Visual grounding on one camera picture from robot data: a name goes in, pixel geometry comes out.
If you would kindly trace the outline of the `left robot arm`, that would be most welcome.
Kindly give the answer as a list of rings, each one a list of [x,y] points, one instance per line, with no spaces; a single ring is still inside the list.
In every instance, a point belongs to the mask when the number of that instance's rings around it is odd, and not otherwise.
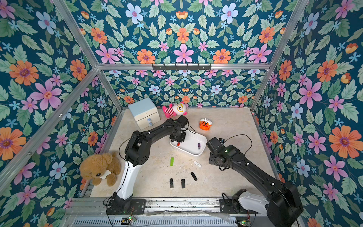
[[[169,136],[172,141],[183,142],[186,132],[182,129],[188,123],[188,119],[182,115],[176,120],[168,119],[162,125],[149,131],[135,131],[131,135],[123,157],[125,168],[120,185],[113,193],[107,206],[122,213],[131,210],[134,184],[142,165],[149,159],[151,146],[166,136]]]

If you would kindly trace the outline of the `black hook rail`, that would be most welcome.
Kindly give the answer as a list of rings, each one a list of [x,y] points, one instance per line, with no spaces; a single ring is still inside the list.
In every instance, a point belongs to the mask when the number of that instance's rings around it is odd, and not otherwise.
[[[170,70],[170,71],[178,71],[178,70],[190,70],[190,71],[202,71],[202,70],[211,70],[212,64],[152,64],[152,70]]]

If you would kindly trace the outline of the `white storage box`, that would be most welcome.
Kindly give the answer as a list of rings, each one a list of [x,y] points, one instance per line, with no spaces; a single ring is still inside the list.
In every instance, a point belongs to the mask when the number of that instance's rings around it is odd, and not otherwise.
[[[184,142],[180,142],[180,146],[177,146],[178,142],[169,141],[170,145],[175,149],[185,152],[194,157],[200,157],[206,148],[207,138],[199,133],[186,132]],[[201,144],[201,149],[198,149],[198,143]]]

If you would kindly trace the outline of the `black usb drive white stripe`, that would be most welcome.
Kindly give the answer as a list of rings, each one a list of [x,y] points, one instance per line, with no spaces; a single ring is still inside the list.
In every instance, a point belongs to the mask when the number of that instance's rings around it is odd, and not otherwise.
[[[194,174],[194,172],[191,172],[191,176],[193,177],[194,181],[197,181],[198,178],[196,177],[196,175]]]

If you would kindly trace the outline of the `aluminium frame corner post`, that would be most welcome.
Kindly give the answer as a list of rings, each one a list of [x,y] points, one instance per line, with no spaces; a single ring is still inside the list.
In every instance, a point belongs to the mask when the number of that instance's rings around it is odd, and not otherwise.
[[[267,43],[265,43],[261,49],[257,51],[257,48],[253,49],[253,53],[255,54],[253,58],[249,58],[249,60],[254,60],[254,66],[257,66],[257,63],[267,63],[268,69],[263,77],[262,82],[260,83],[260,86],[254,96],[254,100],[251,105],[251,111],[255,112],[257,108],[257,104],[262,97],[262,94],[269,82],[270,77],[272,76],[272,73],[274,72],[280,57],[282,56],[285,47],[287,46],[300,18],[304,14],[304,10],[306,6],[308,5],[309,1],[297,1],[296,6],[292,12],[292,15],[287,23],[287,26],[285,28],[285,32],[282,35],[280,42],[278,43],[278,46],[272,56],[272,59],[269,63],[266,61],[267,54],[271,54],[272,51],[267,49]]]

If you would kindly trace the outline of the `pink striped plush toy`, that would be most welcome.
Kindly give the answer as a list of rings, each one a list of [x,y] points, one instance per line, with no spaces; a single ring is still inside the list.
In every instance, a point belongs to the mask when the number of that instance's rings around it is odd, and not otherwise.
[[[183,102],[170,104],[169,107],[163,106],[162,111],[166,118],[172,118],[180,115],[187,115],[187,107]]]

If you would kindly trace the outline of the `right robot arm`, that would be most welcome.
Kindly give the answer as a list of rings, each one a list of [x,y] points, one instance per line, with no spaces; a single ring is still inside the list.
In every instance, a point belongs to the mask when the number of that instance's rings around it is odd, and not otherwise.
[[[252,194],[245,189],[233,198],[244,209],[264,214],[276,227],[290,227],[303,213],[303,205],[297,187],[291,182],[273,178],[252,163],[238,148],[225,146],[216,137],[206,145],[210,150],[209,163],[222,169],[231,169],[252,183],[262,194]]]

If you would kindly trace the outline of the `white mini drawer cabinet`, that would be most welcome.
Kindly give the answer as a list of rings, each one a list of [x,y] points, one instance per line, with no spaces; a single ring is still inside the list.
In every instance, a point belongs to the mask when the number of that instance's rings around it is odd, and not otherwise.
[[[151,127],[160,121],[158,109],[150,97],[129,105],[129,109],[140,129]]]

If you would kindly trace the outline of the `brown teddy bear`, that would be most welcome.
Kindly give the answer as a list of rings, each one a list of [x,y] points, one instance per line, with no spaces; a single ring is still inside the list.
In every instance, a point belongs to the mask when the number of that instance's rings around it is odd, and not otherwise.
[[[121,163],[117,154],[94,154],[86,158],[80,164],[81,177],[92,181],[93,185],[99,185],[106,180],[108,186],[115,185],[117,176],[121,173]]]

